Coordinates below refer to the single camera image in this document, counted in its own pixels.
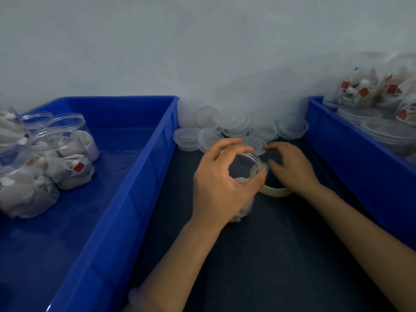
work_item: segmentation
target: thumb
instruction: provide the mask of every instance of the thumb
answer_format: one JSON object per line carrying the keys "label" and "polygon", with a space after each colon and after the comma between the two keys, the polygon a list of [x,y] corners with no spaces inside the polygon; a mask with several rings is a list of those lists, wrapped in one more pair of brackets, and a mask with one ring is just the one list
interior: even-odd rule
{"label": "thumb", "polygon": [[245,193],[248,196],[254,196],[264,185],[266,181],[266,167],[262,167],[260,171],[245,183]]}
{"label": "thumb", "polygon": [[283,166],[281,166],[280,164],[277,164],[276,162],[274,162],[271,159],[267,161],[267,165],[270,167],[270,169],[272,170],[273,174],[277,178],[279,178],[279,174],[283,172]]}

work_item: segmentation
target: clear adhesive tape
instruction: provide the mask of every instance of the clear adhesive tape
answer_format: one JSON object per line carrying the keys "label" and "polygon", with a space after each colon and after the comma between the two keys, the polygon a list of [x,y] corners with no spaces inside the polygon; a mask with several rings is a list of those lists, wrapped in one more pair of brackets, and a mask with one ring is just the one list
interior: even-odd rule
{"label": "clear adhesive tape", "polygon": [[[251,168],[250,177],[253,177],[256,174],[256,168],[256,166]],[[287,188],[273,188],[266,185],[263,185],[260,192],[270,197],[286,197],[292,193],[292,191]]]}

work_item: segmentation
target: blue plastic bin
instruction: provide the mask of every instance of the blue plastic bin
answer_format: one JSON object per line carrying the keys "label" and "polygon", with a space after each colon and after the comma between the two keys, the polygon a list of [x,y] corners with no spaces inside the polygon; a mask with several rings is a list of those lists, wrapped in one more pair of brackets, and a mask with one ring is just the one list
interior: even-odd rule
{"label": "blue plastic bin", "polygon": [[309,98],[306,140],[379,224],[416,250],[416,167]]}
{"label": "blue plastic bin", "polygon": [[178,127],[175,96],[65,97],[101,151],[90,183],[31,219],[0,216],[0,310],[118,311]]}

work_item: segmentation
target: person's right arm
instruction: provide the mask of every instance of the person's right arm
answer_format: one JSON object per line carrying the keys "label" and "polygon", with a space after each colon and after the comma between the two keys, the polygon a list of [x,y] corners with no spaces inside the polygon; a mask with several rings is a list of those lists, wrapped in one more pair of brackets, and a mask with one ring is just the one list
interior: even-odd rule
{"label": "person's right arm", "polygon": [[416,311],[416,252],[321,185],[298,147],[273,142],[266,149],[283,158],[283,166],[269,160],[273,174],[320,213],[395,308]]}

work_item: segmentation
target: dark tabletop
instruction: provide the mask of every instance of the dark tabletop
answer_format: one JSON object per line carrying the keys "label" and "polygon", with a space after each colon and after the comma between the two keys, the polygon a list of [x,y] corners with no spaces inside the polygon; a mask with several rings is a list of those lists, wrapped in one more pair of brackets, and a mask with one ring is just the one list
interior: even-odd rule
{"label": "dark tabletop", "polygon": [[[322,184],[371,218],[306,141],[292,143],[312,162]],[[175,149],[129,289],[144,281],[190,219],[192,177],[202,155]],[[272,198],[261,193],[250,215],[221,232],[185,307],[192,312],[381,309],[394,311],[305,200],[296,194]]]}

